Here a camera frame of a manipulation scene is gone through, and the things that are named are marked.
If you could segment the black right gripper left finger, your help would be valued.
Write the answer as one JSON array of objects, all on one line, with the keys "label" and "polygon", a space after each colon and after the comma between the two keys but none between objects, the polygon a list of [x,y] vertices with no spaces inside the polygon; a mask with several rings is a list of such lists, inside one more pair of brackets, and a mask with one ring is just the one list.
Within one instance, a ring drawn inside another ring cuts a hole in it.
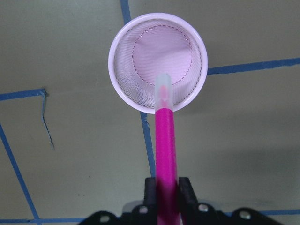
[{"label": "black right gripper left finger", "polygon": [[156,179],[145,179],[143,203],[135,206],[131,213],[132,225],[156,225],[158,220],[158,204]]}]

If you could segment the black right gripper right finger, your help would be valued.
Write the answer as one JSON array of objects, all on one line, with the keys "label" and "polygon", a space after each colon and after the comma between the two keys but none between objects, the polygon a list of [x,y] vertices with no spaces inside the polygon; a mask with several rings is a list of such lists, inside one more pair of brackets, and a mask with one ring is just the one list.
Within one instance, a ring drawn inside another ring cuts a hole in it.
[{"label": "black right gripper right finger", "polygon": [[187,177],[179,177],[179,208],[184,225],[208,225],[210,206],[199,202]]}]

